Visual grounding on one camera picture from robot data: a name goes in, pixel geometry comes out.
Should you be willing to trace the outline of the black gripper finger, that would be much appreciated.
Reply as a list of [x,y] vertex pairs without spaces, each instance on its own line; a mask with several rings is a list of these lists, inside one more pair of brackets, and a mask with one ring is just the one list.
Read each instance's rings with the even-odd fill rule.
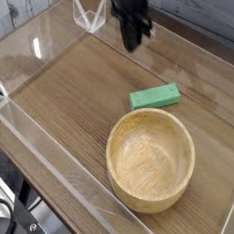
[[142,43],[144,23],[139,19],[128,20],[125,18],[120,21],[120,26],[123,45],[128,52],[132,53]]

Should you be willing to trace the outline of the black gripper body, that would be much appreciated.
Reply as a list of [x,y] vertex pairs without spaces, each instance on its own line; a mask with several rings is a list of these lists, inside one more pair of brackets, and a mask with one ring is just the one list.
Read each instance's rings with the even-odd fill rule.
[[111,0],[112,14],[119,20],[124,33],[134,30],[150,36],[153,29],[149,14],[149,0]]

